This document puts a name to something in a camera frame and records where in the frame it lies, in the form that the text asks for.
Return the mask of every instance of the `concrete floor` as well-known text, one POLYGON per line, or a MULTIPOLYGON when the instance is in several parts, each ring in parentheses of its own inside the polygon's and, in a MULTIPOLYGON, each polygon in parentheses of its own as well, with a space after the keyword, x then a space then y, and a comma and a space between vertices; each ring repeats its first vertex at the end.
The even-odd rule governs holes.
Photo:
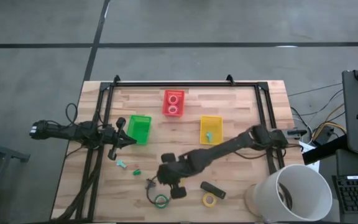
MULTIPOLYGON (((103 0, 0 0, 0 44, 92 43, 103 0)), ((358 42, 355 0, 112 0, 101 42, 358 42)), ((39 119, 66 122, 90 49, 0 49, 0 144, 31 153, 12 162, 0 192, 0 223, 48 220, 67 141, 34 141, 39 119)), ((288 94, 341 82, 358 69, 358 47, 99 49, 91 80, 285 80, 288 94)), ((290 97, 319 110, 341 86, 290 97)), ((336 98, 315 127, 343 102, 336 98)), ((346 125, 344 116, 336 120, 346 125)), ((334 163, 322 163, 322 174, 334 163)))

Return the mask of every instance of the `wooden table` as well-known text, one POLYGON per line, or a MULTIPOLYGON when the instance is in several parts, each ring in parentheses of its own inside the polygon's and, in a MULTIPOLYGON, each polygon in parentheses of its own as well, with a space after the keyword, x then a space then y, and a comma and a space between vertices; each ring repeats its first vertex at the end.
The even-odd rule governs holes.
MULTIPOLYGON (((100 82, 85 82, 78 105, 77 122, 92 120, 100 82)), ((283 81, 268 81, 277 128, 293 128, 285 85, 283 81)), ((122 116, 127 121, 132 114, 152 117, 149 143, 146 146, 127 146, 117 150, 117 158, 127 165, 124 170, 107 157, 106 145, 103 157, 98 197, 94 214, 95 222, 252 222, 257 218, 244 205, 243 194, 248 186, 268 176, 266 157, 245 160, 235 154, 214 161, 205 170, 185 179, 185 198, 172 200, 165 209, 155 208, 145 195, 145 180, 156 175, 160 156, 174 152, 176 156, 192 149, 208 148, 200 145, 201 115, 223 117, 224 140, 237 136, 254 124, 259 124, 255 90, 251 87, 186 87, 185 114, 181 118, 162 115, 164 90, 160 87, 115 88, 110 123, 122 116), (141 175, 133 176, 136 169, 141 175), (218 199, 215 207, 207 208, 201 199, 205 191, 200 183, 207 181, 226 191, 224 200, 218 199)), ((68 153, 79 147, 70 143, 68 153)), ((263 152, 252 149, 239 151, 245 156, 257 156, 263 152)), ((80 189, 86 149, 72 154, 63 167, 62 178, 52 218, 58 217, 74 199, 80 189)), ((298 148, 287 149, 285 164, 303 164, 298 148)), ((157 194, 169 196, 169 186, 157 184, 150 190, 150 197, 157 194)), ((84 209, 88 210, 88 200, 84 209)))

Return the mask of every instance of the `keyboard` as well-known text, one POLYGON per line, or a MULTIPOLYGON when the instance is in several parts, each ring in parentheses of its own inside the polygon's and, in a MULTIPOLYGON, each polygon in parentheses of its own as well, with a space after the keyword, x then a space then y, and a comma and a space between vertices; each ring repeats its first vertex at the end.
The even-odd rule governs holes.
POLYGON ((358 175, 333 176, 339 206, 343 213, 358 213, 358 175))

